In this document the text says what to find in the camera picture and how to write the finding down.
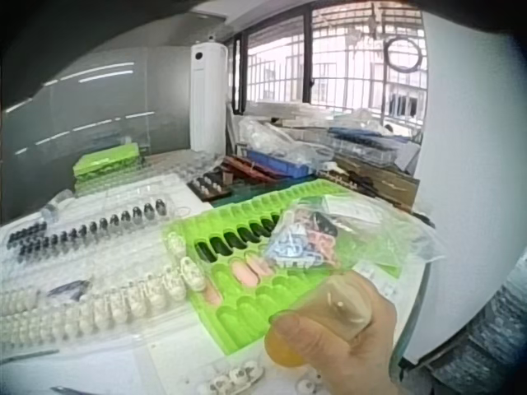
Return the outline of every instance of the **small plastic bottle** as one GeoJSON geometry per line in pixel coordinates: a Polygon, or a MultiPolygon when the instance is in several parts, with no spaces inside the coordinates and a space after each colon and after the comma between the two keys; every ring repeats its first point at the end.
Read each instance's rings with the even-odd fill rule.
{"type": "MultiPolygon", "coordinates": [[[[371,321],[371,302],[366,292],[349,276],[331,276],[292,308],[300,316],[325,326],[346,342],[371,321]]],[[[298,367],[305,361],[271,328],[265,337],[269,357],[284,367],[298,367]]]]}

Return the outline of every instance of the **clear plastic tray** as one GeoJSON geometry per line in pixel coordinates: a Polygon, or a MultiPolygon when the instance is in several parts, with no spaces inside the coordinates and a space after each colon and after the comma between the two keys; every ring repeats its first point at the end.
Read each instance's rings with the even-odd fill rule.
{"type": "Polygon", "coordinates": [[[316,131],[309,129],[283,129],[286,133],[303,142],[313,142],[322,144],[344,155],[354,156],[367,163],[379,167],[386,167],[392,165],[397,159],[397,151],[395,150],[380,150],[377,148],[363,146],[354,142],[347,142],[328,135],[326,131],[316,131]]]}

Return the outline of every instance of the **plastic wrap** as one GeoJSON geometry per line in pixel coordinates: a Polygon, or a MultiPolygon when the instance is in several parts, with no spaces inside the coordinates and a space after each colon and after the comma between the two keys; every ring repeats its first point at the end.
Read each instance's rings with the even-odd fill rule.
{"type": "Polygon", "coordinates": [[[436,232],[384,201],[359,193],[303,198],[285,210],[265,256],[279,267],[401,268],[444,257],[436,232]]]}
{"type": "Polygon", "coordinates": [[[314,169],[318,169],[322,163],[333,158],[333,151],[328,147],[296,142],[270,123],[262,124],[250,117],[240,121],[240,139],[255,151],[295,165],[308,165],[314,169]]]}

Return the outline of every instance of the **white table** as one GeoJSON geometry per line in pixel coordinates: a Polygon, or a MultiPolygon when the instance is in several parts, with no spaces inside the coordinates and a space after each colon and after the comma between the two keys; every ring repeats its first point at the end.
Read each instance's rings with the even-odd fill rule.
{"type": "MultiPolygon", "coordinates": [[[[173,183],[169,193],[180,206],[189,208],[189,216],[210,210],[183,183],[173,183]]],[[[91,195],[82,199],[97,199],[91,195]]],[[[35,221],[38,213],[20,221],[35,221]]],[[[16,225],[0,228],[0,238],[16,225]]],[[[425,267],[411,266],[400,278],[400,292],[394,303],[398,312],[395,342],[401,336],[412,313],[425,267]]],[[[0,383],[12,394],[46,394],[53,386],[64,386],[97,394],[164,395],[195,393],[204,365],[222,367],[225,361],[219,347],[187,304],[180,315],[141,333],[112,342],[70,348],[57,355],[20,360],[0,366],[0,383]]],[[[232,355],[235,363],[247,357],[258,357],[267,363],[262,342],[232,355]]],[[[253,393],[292,393],[292,386],[303,369],[266,373],[253,393]]]]}

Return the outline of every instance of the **finger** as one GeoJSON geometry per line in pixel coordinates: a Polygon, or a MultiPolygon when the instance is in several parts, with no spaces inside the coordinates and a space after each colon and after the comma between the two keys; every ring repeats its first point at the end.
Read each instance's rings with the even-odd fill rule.
{"type": "Polygon", "coordinates": [[[320,371],[339,368],[347,358],[349,345],[312,319],[286,312],[278,315],[272,325],[292,350],[320,371]]]}

